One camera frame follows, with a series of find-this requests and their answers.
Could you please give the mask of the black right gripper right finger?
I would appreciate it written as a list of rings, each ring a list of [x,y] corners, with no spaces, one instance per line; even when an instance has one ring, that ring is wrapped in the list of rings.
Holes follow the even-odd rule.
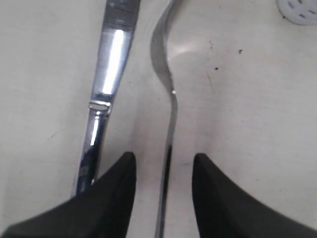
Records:
[[[194,157],[192,198],[202,238],[315,238],[316,230],[259,202],[206,154]]]

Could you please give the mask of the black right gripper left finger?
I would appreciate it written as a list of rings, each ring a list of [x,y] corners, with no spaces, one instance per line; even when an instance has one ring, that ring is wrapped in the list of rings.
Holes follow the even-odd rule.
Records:
[[[136,191],[136,158],[125,152],[92,186],[6,229],[8,238],[124,238]]]

